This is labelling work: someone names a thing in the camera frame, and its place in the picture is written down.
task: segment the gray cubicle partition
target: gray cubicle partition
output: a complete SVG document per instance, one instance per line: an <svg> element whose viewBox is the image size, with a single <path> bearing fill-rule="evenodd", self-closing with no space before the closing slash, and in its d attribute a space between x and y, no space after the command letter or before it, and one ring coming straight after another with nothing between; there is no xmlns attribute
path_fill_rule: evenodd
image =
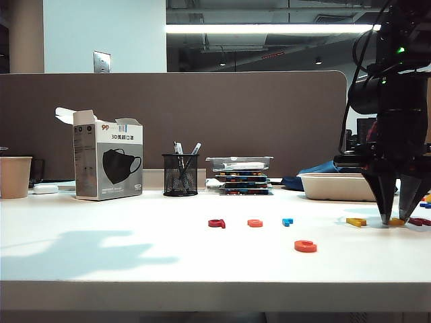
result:
<svg viewBox="0 0 431 323"><path fill-rule="evenodd" d="M205 157L274 156L294 175L337 153L346 79L336 71L0 75L0 145L46 160L46 178L73 178L72 128L55 108L144 125L144 168L162 168L173 141Z"/></svg>

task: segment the white wall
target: white wall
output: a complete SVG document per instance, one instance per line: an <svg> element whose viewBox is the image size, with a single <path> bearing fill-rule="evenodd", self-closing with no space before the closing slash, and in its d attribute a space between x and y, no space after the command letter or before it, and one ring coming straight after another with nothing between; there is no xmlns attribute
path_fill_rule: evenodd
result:
<svg viewBox="0 0 431 323"><path fill-rule="evenodd" d="M43 0L45 73L166 72L165 0Z"/></svg>

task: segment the stack of trays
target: stack of trays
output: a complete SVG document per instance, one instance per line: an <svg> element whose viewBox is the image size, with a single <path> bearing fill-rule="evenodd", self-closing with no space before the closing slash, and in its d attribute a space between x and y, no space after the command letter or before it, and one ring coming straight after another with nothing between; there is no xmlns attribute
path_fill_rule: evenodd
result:
<svg viewBox="0 0 431 323"><path fill-rule="evenodd" d="M272 157L209 157L213 162L216 178L223 182L222 194L229 195L268 195L272 186L268 177L262 173L269 168Z"/></svg>

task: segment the black mesh pen holder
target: black mesh pen holder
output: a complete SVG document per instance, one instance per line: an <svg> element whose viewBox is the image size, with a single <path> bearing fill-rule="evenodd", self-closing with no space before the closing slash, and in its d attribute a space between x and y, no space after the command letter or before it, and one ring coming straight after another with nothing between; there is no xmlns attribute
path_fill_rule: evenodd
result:
<svg viewBox="0 0 431 323"><path fill-rule="evenodd" d="M197 156L164 153L164 193L166 196L197 194Z"/></svg>

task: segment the black face mask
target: black face mask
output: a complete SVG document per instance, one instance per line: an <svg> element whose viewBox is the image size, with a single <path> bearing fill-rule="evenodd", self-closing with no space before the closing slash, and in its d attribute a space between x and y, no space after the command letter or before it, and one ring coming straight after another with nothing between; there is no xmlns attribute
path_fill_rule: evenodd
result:
<svg viewBox="0 0 431 323"><path fill-rule="evenodd" d="M106 176L108 176L111 183L116 184L122 182L126 178L130 176L130 174L136 172L139 167L141 167L142 159L140 157L133 157L131 155L125 155L124 150L123 153L117 152L119 149L109 149L103 153L103 169L105 171ZM130 166L135 161L135 159L139 158L139 165L136 167L134 171L130 171Z"/></svg>

